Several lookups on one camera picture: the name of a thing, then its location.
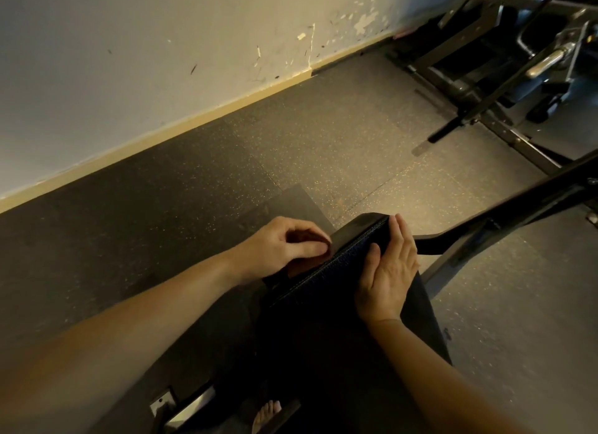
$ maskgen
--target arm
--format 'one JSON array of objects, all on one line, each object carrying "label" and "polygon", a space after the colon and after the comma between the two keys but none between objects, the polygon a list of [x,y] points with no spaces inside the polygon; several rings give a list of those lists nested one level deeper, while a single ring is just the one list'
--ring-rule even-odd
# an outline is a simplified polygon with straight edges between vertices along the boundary
[{"label": "arm", "polygon": [[373,244],[355,296],[360,317],[411,393],[428,423],[440,433],[526,433],[492,407],[428,345],[401,322],[407,290],[419,268],[409,227],[389,219],[391,241],[384,256]]},{"label": "arm", "polygon": [[0,378],[2,431],[86,430],[229,289],[273,274],[292,259],[325,253],[324,243],[287,243],[288,232],[307,229],[328,238],[311,222],[276,218],[233,249],[30,351]]}]

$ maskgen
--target gym floor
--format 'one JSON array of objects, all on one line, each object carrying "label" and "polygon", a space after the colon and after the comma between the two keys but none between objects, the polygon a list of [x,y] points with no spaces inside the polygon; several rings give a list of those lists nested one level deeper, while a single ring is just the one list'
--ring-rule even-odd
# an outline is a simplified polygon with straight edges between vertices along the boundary
[{"label": "gym floor", "polygon": [[[412,150],[453,111],[384,46],[0,215],[0,346],[63,331],[234,245],[278,214],[332,231],[401,212],[435,233],[542,178],[481,125]],[[433,300],[453,362],[537,432],[598,426],[598,231],[581,208],[521,229]],[[433,258],[424,259],[429,265]],[[225,295],[92,430],[151,429],[252,340],[259,283]],[[249,432],[255,407],[218,432]]]}]

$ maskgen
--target white wall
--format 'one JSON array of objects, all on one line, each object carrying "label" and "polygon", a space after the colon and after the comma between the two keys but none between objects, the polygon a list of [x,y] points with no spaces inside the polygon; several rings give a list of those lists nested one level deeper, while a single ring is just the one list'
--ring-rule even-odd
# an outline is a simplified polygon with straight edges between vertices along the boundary
[{"label": "white wall", "polygon": [[0,0],[0,198],[446,1]]}]

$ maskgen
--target forearm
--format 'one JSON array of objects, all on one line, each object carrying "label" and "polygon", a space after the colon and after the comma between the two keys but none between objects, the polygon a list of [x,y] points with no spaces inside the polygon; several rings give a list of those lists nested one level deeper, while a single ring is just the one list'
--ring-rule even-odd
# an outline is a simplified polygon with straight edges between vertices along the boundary
[{"label": "forearm", "polygon": [[441,433],[523,433],[398,320],[369,326],[428,423]]},{"label": "forearm", "polygon": [[95,421],[222,294],[239,283],[226,253],[83,321],[4,378],[0,420],[69,414],[73,430]]}]

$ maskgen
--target foot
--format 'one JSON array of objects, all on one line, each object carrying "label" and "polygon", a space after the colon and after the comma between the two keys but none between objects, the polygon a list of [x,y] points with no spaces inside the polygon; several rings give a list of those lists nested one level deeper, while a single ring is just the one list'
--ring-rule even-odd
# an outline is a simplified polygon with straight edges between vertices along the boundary
[{"label": "foot", "polygon": [[251,434],[257,434],[262,427],[268,423],[274,415],[282,410],[280,406],[280,401],[272,402],[268,401],[264,404],[258,415],[255,416],[254,425],[251,428]]}]

